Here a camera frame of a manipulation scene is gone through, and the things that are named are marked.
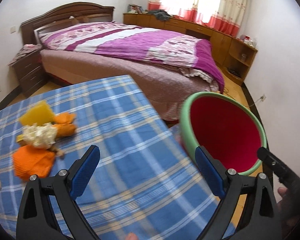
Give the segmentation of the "right hand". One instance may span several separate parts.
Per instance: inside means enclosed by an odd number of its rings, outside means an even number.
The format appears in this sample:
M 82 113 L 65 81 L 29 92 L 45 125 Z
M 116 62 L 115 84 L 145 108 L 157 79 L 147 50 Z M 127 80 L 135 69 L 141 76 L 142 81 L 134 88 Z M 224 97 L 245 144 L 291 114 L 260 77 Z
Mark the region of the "right hand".
M 294 206 L 288 189 L 286 187 L 279 187 L 277 192 L 282 198 L 277 204 L 280 211 L 282 226 L 284 229 L 290 230 L 296 226 L 300 216 L 293 210 Z

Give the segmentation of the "left hand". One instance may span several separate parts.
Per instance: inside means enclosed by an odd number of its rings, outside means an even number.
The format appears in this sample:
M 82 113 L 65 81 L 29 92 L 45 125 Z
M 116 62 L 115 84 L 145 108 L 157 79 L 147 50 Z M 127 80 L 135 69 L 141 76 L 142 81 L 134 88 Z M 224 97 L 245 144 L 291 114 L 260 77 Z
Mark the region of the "left hand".
M 138 239 L 138 237 L 137 237 L 136 234 L 130 232 L 130 233 L 126 236 L 125 240 L 139 240 L 139 239 Z

